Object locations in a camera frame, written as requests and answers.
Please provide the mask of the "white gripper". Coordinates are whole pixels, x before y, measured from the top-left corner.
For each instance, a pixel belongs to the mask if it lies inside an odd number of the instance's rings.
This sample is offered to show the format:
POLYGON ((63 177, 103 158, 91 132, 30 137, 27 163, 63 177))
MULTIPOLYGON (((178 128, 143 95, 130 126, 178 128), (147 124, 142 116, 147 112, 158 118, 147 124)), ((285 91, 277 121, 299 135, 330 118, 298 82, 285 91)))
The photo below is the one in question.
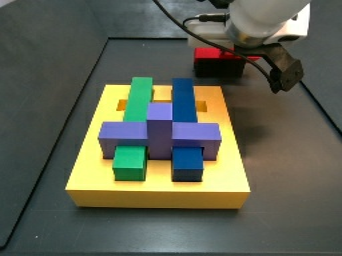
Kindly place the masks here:
POLYGON ((189 30, 225 47, 290 44, 307 36, 309 3, 231 3, 226 21, 190 21, 189 30))

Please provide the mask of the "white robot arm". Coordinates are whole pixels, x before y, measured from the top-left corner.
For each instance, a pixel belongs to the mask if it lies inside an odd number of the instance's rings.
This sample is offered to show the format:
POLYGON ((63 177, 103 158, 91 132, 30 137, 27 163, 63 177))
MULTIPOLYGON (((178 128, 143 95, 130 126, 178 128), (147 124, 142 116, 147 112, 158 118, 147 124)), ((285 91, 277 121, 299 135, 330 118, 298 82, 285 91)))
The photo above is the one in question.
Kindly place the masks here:
POLYGON ((293 44, 307 36, 311 0, 233 0, 223 13, 199 14, 187 29, 225 47, 257 48, 273 43, 293 44))

